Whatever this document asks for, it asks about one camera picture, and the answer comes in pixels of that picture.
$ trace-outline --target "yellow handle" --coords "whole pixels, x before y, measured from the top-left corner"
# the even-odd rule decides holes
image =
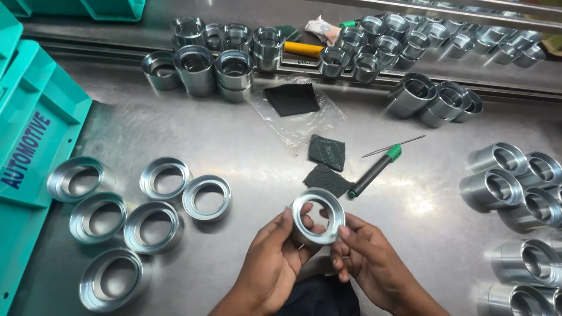
[[[295,42],[285,42],[285,51],[305,56],[320,57],[320,51],[324,47],[317,45],[308,45]]]

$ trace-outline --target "plastic bin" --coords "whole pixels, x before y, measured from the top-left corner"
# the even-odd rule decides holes
[[[0,3],[0,79],[6,72],[24,26]]]
[[[32,13],[91,16],[98,21],[136,22],[146,0],[0,0],[19,17]]]
[[[0,80],[0,315],[47,216],[49,172],[69,158],[92,99],[32,40]]]

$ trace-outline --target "metal workbench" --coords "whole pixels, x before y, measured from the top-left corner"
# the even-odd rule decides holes
[[[79,35],[131,45],[168,47],[168,22],[197,15],[208,22],[245,22],[300,26],[322,13],[339,24],[369,10],[298,0],[148,1],[139,25],[110,25],[33,18],[26,29]],[[314,43],[304,34],[305,42]],[[545,61],[528,70],[515,66],[482,67],[477,59],[438,61],[429,52],[414,71],[436,76],[487,80],[497,85],[550,89],[558,96],[562,65]],[[286,149],[272,129],[248,104],[225,103],[218,95],[191,98],[175,89],[154,91],[138,66],[87,58],[57,56],[57,62],[94,100],[73,155],[99,158],[118,173],[123,195],[145,201],[138,179],[152,159],[175,156],[195,176],[216,174],[232,187],[231,213],[216,226],[202,227],[186,218],[180,245],[154,257],[148,291],[112,315],[205,315],[234,283],[248,245],[264,224],[303,190],[302,180],[315,166],[307,148]],[[258,76],[256,85],[271,82]],[[378,156],[360,157],[392,143],[426,134],[404,145],[401,158],[389,166],[354,201],[340,198],[343,208],[377,225],[421,285],[452,315],[477,315],[482,293],[496,283],[486,253],[523,235],[508,228],[497,212],[479,213],[459,194],[470,175],[471,151],[493,142],[512,143],[524,152],[543,151],[562,159],[562,108],[556,100],[484,98],[484,113],[464,124],[429,129],[416,119],[398,120],[384,110],[383,89],[349,84],[321,87],[347,116],[325,137],[346,143],[342,175],[358,179]],[[78,282],[92,258],[115,245],[84,246],[71,236],[71,207],[54,203],[47,217],[10,315],[90,315],[78,298]],[[327,249],[306,267],[325,270]],[[357,289],[364,315],[386,315]]]

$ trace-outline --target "green abrasive pad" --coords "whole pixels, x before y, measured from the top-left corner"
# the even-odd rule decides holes
[[[305,184],[309,188],[322,188],[330,191],[336,197],[342,196],[354,185],[348,182],[341,175],[332,171],[324,164],[317,164],[316,167],[306,176]]]
[[[310,159],[322,162],[326,166],[343,171],[346,161],[346,144],[333,139],[312,134],[309,145]]]
[[[301,33],[292,25],[280,25],[276,26],[276,29],[280,30],[283,35],[285,35],[287,42],[300,42]]]

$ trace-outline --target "hand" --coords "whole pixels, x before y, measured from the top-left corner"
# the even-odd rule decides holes
[[[342,283],[354,277],[376,306],[399,315],[449,315],[422,288],[377,227],[346,214],[332,245],[332,262]]]
[[[306,215],[311,209],[312,203],[302,207],[302,223],[322,234],[324,227]],[[302,265],[320,250],[296,245],[289,237],[292,230],[293,217],[287,208],[258,231],[236,283],[209,316],[269,315],[283,306]]]

